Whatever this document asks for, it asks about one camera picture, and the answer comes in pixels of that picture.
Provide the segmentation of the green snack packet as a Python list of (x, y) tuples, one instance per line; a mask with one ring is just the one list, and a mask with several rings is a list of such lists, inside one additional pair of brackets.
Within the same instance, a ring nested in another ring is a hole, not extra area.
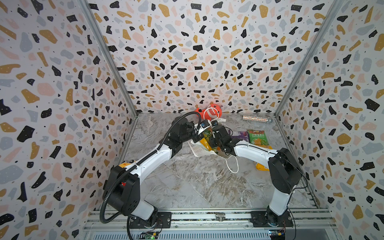
[(268, 146), (269, 142), (265, 131), (260, 130), (247, 130), (249, 135), (249, 141), (253, 145), (257, 146)]

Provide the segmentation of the yellow chips packet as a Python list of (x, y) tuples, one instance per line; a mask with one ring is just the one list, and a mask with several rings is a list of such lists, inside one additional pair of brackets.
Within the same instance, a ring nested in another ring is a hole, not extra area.
[[(268, 145), (258, 145), (258, 147), (270, 149), (270, 150), (273, 149), (271, 146), (268, 146)], [(259, 163), (256, 163), (256, 168), (257, 168), (257, 170), (260, 170), (260, 171), (268, 171), (268, 172), (270, 171), (267, 167), (265, 167), (264, 165), (261, 165)]]

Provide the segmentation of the green Fox's candy packet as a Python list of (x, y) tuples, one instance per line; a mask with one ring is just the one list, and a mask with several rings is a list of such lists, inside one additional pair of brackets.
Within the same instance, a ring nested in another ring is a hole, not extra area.
[(205, 136), (205, 139), (209, 142), (210, 146), (211, 146), (211, 138), (213, 137), (213, 133), (212, 133), (212, 130), (211, 129), (206, 129), (204, 131), (204, 136)]

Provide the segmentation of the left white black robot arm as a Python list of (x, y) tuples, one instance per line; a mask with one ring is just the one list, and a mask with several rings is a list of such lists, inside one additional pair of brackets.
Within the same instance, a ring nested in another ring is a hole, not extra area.
[(188, 121), (190, 115), (200, 114), (190, 112), (175, 118), (151, 152), (137, 161), (111, 169), (100, 208), (101, 223), (107, 224), (119, 215), (138, 218), (148, 227), (157, 222), (158, 209), (141, 198), (141, 184), (157, 167), (174, 157), (183, 143), (197, 143), (204, 137), (203, 132), (211, 126), (211, 122), (199, 118), (195, 124)]

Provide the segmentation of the white printed paper bag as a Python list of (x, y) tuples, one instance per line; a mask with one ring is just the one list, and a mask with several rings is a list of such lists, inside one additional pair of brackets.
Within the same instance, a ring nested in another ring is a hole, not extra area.
[(226, 166), (228, 170), (233, 173), (237, 174), (239, 171), (239, 163), (237, 157), (235, 158), (236, 161), (236, 167), (237, 169), (233, 171), (228, 164), (228, 159), (231, 157), (223, 157), (224, 154), (220, 147), (217, 145), (217, 143), (214, 140), (214, 134), (213, 134), (213, 121), (215, 123), (225, 122), (226, 120), (222, 119), (222, 110), (219, 105), (216, 104), (210, 104), (205, 110), (197, 108), (196, 112), (202, 117), (202, 120), (207, 120), (209, 126), (207, 128), (204, 128), (202, 131), (203, 137), (198, 142), (194, 142), (193, 140), (188, 141), (188, 145), (190, 146), (193, 154), (195, 157), (204, 157), (204, 156), (211, 156), (215, 155), (218, 156), (221, 159), (225, 160)]

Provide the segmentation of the purple snack packet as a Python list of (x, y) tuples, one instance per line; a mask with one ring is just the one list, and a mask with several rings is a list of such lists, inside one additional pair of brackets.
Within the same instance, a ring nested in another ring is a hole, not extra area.
[(250, 142), (249, 133), (247, 131), (234, 131), (231, 135), (232, 139)]

